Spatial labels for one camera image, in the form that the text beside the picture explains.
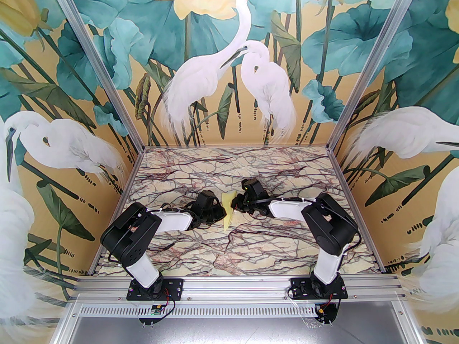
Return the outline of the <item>perforated metal strip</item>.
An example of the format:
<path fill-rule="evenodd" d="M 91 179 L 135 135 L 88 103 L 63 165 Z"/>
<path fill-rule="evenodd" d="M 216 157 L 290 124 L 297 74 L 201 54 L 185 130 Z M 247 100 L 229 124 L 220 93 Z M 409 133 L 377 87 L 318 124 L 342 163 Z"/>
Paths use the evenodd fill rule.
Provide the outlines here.
<path fill-rule="evenodd" d="M 169 303 L 160 316 L 150 315 L 151 307 L 158 304 L 82 304 L 75 317 L 97 318 L 284 318 L 316 317 L 315 304 L 280 302 L 270 304 L 186 304 Z"/>

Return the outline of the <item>grey sheet metal tray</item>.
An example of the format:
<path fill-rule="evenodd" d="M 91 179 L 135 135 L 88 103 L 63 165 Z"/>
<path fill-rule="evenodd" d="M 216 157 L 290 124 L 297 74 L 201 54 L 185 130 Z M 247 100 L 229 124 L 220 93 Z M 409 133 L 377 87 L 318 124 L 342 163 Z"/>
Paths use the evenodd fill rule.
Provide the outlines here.
<path fill-rule="evenodd" d="M 409 340 L 394 323 L 309 327 L 295 318 L 165 319 L 154 325 L 138 319 L 78 320 L 59 344 L 424 344 Z"/>

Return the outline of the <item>aluminium frame post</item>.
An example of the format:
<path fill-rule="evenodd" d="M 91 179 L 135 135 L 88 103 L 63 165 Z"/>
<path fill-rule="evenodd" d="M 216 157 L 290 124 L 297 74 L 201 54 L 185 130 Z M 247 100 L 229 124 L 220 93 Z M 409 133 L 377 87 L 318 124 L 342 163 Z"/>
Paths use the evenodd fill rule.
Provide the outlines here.
<path fill-rule="evenodd" d="M 362 72 L 360 73 L 357 82 L 349 96 L 346 106 L 341 113 L 337 124 L 335 125 L 330 138 L 326 144 L 328 154 L 331 154 L 336 147 L 340 137 L 344 133 L 346 125 L 349 123 L 354 110 L 362 96 L 364 90 L 370 84 L 370 81 L 375 76 L 377 69 L 385 57 L 387 49 L 392 42 L 400 23 L 403 21 L 405 14 L 413 0 L 395 0 L 391 10 L 382 26 L 380 34 L 377 36 L 376 42 L 372 47 L 371 52 L 365 62 Z"/>
<path fill-rule="evenodd" d="M 133 140 L 133 144 L 140 153 L 143 152 L 145 145 L 141 139 L 133 121 L 126 110 L 126 107 L 120 97 L 110 75 L 105 67 L 105 64 L 102 61 L 102 58 L 97 51 L 93 39 L 90 37 L 90 33 L 87 31 L 85 23 L 82 20 L 82 17 L 74 3 L 73 0 L 57 0 L 59 6 L 64 12 L 64 15 L 69 21 L 79 43 L 82 46 L 82 49 L 85 51 L 87 58 L 92 65 L 97 78 L 99 79 L 102 87 L 108 95 L 108 98 L 112 102 L 115 110 L 120 116 L 121 121 L 125 125 L 128 134 Z"/>

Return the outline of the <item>pale yellow paper sheet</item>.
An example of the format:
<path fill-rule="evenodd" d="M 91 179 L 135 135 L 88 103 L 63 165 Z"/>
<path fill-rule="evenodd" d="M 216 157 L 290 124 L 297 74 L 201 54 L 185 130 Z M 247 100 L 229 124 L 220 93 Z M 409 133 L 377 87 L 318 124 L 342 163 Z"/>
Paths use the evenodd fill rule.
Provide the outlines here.
<path fill-rule="evenodd" d="M 229 225 L 231 224 L 232 216 L 234 209 L 232 207 L 232 202 L 237 196 L 237 191 L 232 190 L 228 193 L 222 194 L 222 206 L 225 210 L 225 217 L 223 218 L 223 230 L 227 231 Z"/>

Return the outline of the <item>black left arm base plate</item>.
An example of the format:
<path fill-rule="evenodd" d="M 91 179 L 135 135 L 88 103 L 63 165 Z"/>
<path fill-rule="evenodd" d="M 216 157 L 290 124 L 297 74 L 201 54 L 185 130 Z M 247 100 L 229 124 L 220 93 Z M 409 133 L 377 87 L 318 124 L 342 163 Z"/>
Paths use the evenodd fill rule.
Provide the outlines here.
<path fill-rule="evenodd" d="M 183 279 L 160 276 L 149 288 L 144 288 L 136 279 L 131 280 L 126 300 L 155 301 L 181 300 Z"/>

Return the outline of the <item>wide aluminium frame rail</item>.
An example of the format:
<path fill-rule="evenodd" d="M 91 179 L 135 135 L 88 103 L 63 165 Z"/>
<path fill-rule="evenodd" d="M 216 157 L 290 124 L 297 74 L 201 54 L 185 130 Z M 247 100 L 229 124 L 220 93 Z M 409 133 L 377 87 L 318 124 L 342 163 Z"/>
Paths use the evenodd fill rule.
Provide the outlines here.
<path fill-rule="evenodd" d="M 343 274 L 349 301 L 407 300 L 395 274 Z M 278 302 L 291 286 L 291 276 L 188 276 L 183 277 L 181 301 L 185 302 Z M 79 278 L 70 301 L 125 301 L 130 277 Z"/>

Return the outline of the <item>thin aluminium table edge rail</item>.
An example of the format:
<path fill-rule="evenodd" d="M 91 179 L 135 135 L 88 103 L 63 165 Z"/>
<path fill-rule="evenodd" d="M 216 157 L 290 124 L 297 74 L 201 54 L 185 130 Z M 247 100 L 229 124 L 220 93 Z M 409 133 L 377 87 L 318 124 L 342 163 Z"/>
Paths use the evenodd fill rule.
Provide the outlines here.
<path fill-rule="evenodd" d="M 360 230 L 360 233 L 362 234 L 362 237 L 363 237 L 363 240 L 364 242 L 366 243 L 367 247 L 369 248 L 369 250 L 372 252 L 372 254 L 374 255 L 375 257 L 375 260 L 376 260 L 376 263 L 379 267 L 379 270 L 381 271 L 381 273 L 386 273 L 386 269 L 384 267 L 384 264 L 383 264 L 383 261 L 377 251 L 377 248 L 374 244 L 374 241 L 372 239 L 372 236 L 371 234 L 369 233 L 369 230 L 366 226 L 366 223 L 364 221 L 364 218 L 362 216 L 362 213 L 360 212 L 360 209 L 357 205 L 357 202 L 356 200 L 354 199 L 354 196 L 349 188 L 349 185 L 347 184 L 346 182 L 346 178 L 344 177 L 344 174 L 340 168 L 340 165 L 333 153 L 332 150 L 328 149 L 328 147 L 326 147 L 326 152 L 328 154 L 328 158 L 330 159 L 331 161 L 331 165 L 335 171 L 335 174 L 337 176 L 337 179 L 340 183 L 340 186 L 343 190 L 343 193 L 346 197 L 346 200 L 348 201 L 349 203 L 349 207 L 351 208 L 351 211 L 352 211 L 352 214 L 354 215 L 354 219 L 355 221 L 357 222 L 357 225 L 359 226 L 359 230 Z"/>
<path fill-rule="evenodd" d="M 136 159 L 136 162 L 134 163 L 133 165 L 133 169 L 131 171 L 131 173 L 129 174 L 129 177 L 127 179 L 127 182 L 126 182 L 126 185 L 123 189 L 123 193 L 117 203 L 117 206 L 113 212 L 113 216 L 111 217 L 110 219 L 110 222 L 109 222 L 109 226 L 119 217 L 119 215 L 122 213 L 123 211 L 123 208 L 124 208 L 124 205 L 125 205 L 125 202 L 129 196 L 129 193 L 131 192 L 131 188 L 132 188 L 132 185 L 133 185 L 133 182 L 136 178 L 136 175 L 139 171 L 139 168 L 142 164 L 142 161 L 144 159 L 144 156 L 145 156 L 145 153 L 146 153 L 146 147 L 139 153 L 137 159 Z M 100 244 L 98 249 L 97 249 L 97 252 L 95 254 L 95 257 L 93 259 L 93 262 L 86 274 L 86 276 L 93 276 L 96 272 L 96 268 L 97 266 L 99 265 L 99 261 L 101 258 L 103 258 L 104 254 L 105 254 L 105 247 Z"/>

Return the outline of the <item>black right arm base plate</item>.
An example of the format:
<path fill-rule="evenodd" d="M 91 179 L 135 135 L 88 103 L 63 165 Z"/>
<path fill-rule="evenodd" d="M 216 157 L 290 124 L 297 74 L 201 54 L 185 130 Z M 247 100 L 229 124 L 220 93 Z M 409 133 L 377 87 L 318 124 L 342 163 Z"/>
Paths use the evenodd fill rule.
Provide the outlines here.
<path fill-rule="evenodd" d="M 317 277 L 293 277 L 290 279 L 292 298 L 294 300 L 329 300 L 348 299 L 349 295 L 341 275 L 328 285 Z"/>

